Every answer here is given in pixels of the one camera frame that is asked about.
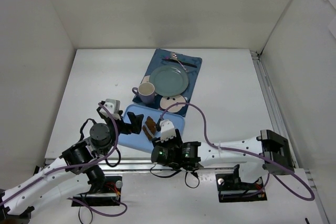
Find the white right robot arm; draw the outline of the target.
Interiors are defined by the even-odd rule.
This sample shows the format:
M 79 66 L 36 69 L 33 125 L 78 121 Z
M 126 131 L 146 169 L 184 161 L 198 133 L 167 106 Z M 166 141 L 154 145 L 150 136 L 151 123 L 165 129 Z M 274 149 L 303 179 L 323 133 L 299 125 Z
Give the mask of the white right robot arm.
M 266 174 L 290 175 L 294 166 L 289 143 L 283 136 L 262 130 L 259 136 L 224 144 L 183 142 L 179 132 L 166 141 L 154 141 L 151 162 L 194 172 L 213 165 L 232 164 L 241 182 L 253 183 Z

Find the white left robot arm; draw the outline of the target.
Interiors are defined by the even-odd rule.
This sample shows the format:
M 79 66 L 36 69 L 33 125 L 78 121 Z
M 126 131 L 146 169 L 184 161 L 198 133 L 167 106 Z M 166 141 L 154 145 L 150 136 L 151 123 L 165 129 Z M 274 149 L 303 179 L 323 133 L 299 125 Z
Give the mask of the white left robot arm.
M 99 162 L 117 150 L 120 134 L 140 134 L 144 116 L 129 112 L 130 122 L 125 123 L 122 111 L 112 114 L 100 108 L 97 112 L 104 123 L 94 121 L 88 138 L 81 134 L 77 143 L 39 173 L 1 192 L 1 222 L 27 223 L 33 213 L 56 199 L 96 193 L 103 187 L 106 178 Z

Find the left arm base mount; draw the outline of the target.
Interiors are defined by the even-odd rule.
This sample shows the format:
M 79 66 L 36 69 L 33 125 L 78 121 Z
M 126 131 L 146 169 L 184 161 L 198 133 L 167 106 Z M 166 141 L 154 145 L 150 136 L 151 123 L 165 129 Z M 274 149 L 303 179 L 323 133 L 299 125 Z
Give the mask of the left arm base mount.
M 85 200 L 85 203 L 91 207 L 119 206 L 121 200 L 121 188 L 123 186 L 122 176 L 107 176 L 103 187 L 95 194 L 79 194 L 73 199 Z

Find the silver metal tongs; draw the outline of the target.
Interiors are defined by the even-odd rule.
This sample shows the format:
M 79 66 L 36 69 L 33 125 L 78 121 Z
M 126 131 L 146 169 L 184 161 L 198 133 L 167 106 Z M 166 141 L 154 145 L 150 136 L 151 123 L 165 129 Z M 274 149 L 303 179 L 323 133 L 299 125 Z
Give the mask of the silver metal tongs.
M 158 132 L 156 131 L 155 126 L 148 127 L 146 124 L 142 126 L 142 131 L 149 141 L 152 141 L 154 138 L 158 137 Z

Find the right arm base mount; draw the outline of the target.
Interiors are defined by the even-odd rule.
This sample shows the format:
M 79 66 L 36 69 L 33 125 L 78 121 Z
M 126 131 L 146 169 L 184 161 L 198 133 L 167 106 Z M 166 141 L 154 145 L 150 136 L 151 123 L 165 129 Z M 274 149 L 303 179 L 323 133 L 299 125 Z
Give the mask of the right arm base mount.
M 218 201 L 220 203 L 267 201 L 264 180 L 259 177 L 254 183 L 234 182 L 233 174 L 215 174 Z

